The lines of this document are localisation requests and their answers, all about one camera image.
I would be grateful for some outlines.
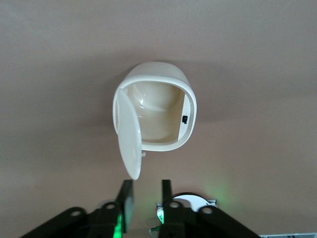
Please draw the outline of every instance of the beige inner surface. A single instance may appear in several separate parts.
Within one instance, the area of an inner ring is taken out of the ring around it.
[[[178,139],[185,93],[161,82],[138,82],[128,88],[138,115],[142,141],[168,143]]]

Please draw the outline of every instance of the screw hole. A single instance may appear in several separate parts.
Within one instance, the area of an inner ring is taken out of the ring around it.
[[[115,205],[109,204],[109,205],[106,206],[106,209],[113,209],[114,207],[115,207]]]
[[[212,213],[212,209],[210,207],[204,207],[203,208],[203,213],[205,214],[211,214]]]
[[[172,208],[177,208],[177,207],[179,207],[179,204],[177,202],[171,202],[169,204],[169,206],[172,207]]]
[[[80,215],[80,211],[74,211],[74,212],[72,212],[70,215],[72,216],[72,217],[76,217],[76,216],[78,216],[78,215]]]

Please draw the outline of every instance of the white plastic enclosure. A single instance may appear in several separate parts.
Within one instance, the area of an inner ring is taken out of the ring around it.
[[[114,129],[130,176],[139,176],[141,150],[169,151],[182,146],[193,131],[196,113],[195,94],[179,68],[164,62],[136,66],[113,99]]]

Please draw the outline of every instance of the green led light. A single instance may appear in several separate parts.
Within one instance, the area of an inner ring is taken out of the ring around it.
[[[164,223],[164,211],[161,210],[158,212],[158,218],[160,220],[160,222],[162,222],[162,224]]]
[[[122,238],[121,220],[122,220],[122,215],[119,215],[117,225],[114,228],[113,238]]]

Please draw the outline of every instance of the open hinged lid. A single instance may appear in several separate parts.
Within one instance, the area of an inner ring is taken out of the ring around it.
[[[142,137],[137,113],[122,89],[117,92],[115,106],[120,153],[129,175],[137,180],[142,161]]]

